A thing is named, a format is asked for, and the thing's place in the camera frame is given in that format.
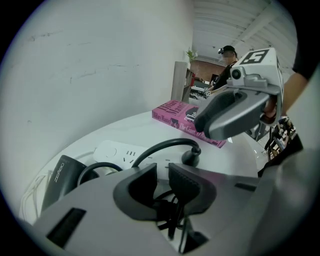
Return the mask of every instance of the ceiling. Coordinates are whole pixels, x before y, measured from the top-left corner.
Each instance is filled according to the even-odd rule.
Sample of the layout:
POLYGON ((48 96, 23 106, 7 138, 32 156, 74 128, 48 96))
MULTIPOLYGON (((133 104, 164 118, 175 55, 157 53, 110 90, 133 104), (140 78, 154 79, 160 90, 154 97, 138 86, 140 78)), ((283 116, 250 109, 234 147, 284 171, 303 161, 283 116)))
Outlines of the ceiling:
POLYGON ((292 74, 297 34, 294 22, 272 0, 193 0, 192 48, 198 60, 225 66, 218 49, 235 48, 239 59, 248 51, 274 47, 283 73, 292 74))

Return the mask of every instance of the white power strip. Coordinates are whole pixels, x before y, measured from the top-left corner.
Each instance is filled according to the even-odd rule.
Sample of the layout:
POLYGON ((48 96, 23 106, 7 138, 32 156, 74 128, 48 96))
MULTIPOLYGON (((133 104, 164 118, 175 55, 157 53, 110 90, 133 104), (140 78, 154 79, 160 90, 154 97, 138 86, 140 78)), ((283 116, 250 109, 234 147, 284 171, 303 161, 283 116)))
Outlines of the white power strip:
MULTIPOLYGON (((97 162, 113 163, 123 170, 132 167, 135 160, 148 148, 116 142, 112 140, 103 141, 94 151, 93 159, 97 162)), ((160 150, 141 162, 139 166, 157 163, 157 178, 160 180, 169 179, 169 163, 181 164, 183 152, 168 152, 160 150)))

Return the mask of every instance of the black plug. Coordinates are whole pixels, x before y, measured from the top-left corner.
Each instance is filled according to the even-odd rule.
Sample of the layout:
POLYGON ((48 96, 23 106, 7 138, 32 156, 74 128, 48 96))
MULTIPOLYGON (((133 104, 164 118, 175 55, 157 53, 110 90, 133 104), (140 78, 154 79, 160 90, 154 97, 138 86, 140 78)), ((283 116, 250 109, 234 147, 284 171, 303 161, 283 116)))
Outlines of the black plug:
POLYGON ((183 153, 181 161, 184 165, 196 167, 199 164, 199 155, 201 154, 201 149, 192 148, 183 153))

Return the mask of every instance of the desk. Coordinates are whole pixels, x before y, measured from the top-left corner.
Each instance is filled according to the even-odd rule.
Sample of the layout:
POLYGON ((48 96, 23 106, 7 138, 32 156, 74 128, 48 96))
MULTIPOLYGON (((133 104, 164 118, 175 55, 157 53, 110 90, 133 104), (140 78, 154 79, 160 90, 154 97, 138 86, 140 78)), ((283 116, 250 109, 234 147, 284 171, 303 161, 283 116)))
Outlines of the desk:
MULTIPOLYGON (((222 148, 217 148, 167 124, 152 119, 152 113, 149 111, 111 123, 78 139, 53 157, 34 180, 39 176, 47 174, 48 170, 53 170, 61 155, 75 158, 85 165, 93 164, 93 152, 104 140, 149 148, 157 143, 174 138, 189 138, 199 144, 201 155, 198 168, 229 175, 258 176, 258 170, 261 168, 259 161, 263 160, 263 155, 260 153, 262 151, 261 146, 247 134, 242 133, 232 137, 232 143, 227 142, 222 148)), ((181 145, 163 150, 184 153, 190 150, 190 147, 181 145)), ((41 211, 44 194, 45 186, 39 186, 36 191, 38 213, 41 211)), ((28 200, 29 202, 25 204, 24 212, 27 212, 28 217, 23 218, 29 223, 33 223, 36 220, 34 210, 32 210, 32 208, 35 208, 35 203, 31 202, 31 200, 32 196, 28 200)), ((19 216, 23 217, 21 207, 19 216)))

